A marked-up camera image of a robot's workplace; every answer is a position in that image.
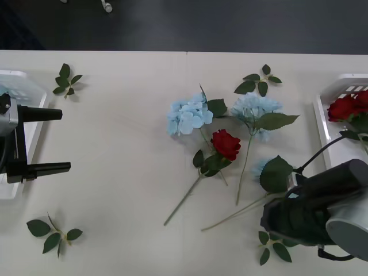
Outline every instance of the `white basket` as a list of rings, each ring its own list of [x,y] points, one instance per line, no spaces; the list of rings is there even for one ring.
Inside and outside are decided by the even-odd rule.
[[[322,146],[340,137],[339,132],[347,128],[342,122],[328,121],[327,109],[330,104],[346,94],[357,94],[364,90],[368,90],[368,74],[343,74],[317,96],[314,107]],[[328,147],[323,156],[327,169],[354,158],[368,163],[368,155],[360,142],[351,139],[343,139]]]
[[[0,94],[8,92],[17,103],[33,108],[45,108],[49,104],[49,94],[26,73],[0,70]],[[28,163],[31,163],[40,136],[43,122],[24,123],[25,143]],[[0,200],[12,200],[23,191],[23,183],[8,184],[6,174],[0,174]]]

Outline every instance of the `red rose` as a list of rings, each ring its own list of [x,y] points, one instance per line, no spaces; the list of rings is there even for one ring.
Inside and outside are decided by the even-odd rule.
[[[344,98],[337,99],[327,110],[328,120],[331,122],[347,120],[350,114],[358,114],[361,112],[361,110],[356,107],[355,99],[351,95],[346,95]]]
[[[240,139],[232,137],[225,129],[214,132],[211,142],[214,148],[230,161],[236,159],[240,149]]]
[[[368,111],[368,90],[360,91],[355,98],[355,104],[361,111]]]

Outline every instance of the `chair wheel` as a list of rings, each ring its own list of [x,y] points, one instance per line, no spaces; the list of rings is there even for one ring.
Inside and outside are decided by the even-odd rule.
[[[113,11],[113,7],[112,7],[112,5],[110,5],[109,3],[106,3],[106,5],[105,5],[105,11],[107,12],[107,13],[111,13],[112,11]]]

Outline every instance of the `robotic arm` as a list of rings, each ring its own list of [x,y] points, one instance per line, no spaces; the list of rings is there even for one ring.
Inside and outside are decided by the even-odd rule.
[[[8,183],[70,170],[69,162],[30,165],[27,162],[24,123],[61,120],[62,117],[59,109],[29,108],[17,105],[16,99],[8,93],[0,96],[0,172],[6,173]]]
[[[264,206],[261,226],[281,238],[318,246],[321,258],[368,261],[368,165],[353,159],[310,178],[295,171],[289,180],[294,187]],[[324,251],[335,244],[350,255]]]

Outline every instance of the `black cable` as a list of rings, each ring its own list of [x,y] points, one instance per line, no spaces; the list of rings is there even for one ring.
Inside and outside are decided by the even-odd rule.
[[[304,171],[305,167],[308,166],[313,160],[315,160],[324,150],[326,150],[329,146],[337,143],[340,140],[343,140],[345,137],[341,136],[337,139],[335,139],[334,141],[329,142],[327,145],[325,145],[323,148],[321,148],[319,151],[317,151],[316,154],[314,154],[312,156],[312,158],[310,158],[303,166],[297,168],[296,170],[294,170],[294,172],[298,173],[298,174],[302,174],[302,172]]]
[[[328,259],[328,260],[338,260],[340,262],[343,262],[345,260],[351,260],[355,258],[354,256],[351,256],[351,255],[347,255],[344,257],[336,257],[335,255],[327,253],[322,248],[318,248],[318,257],[323,258],[323,259]]]

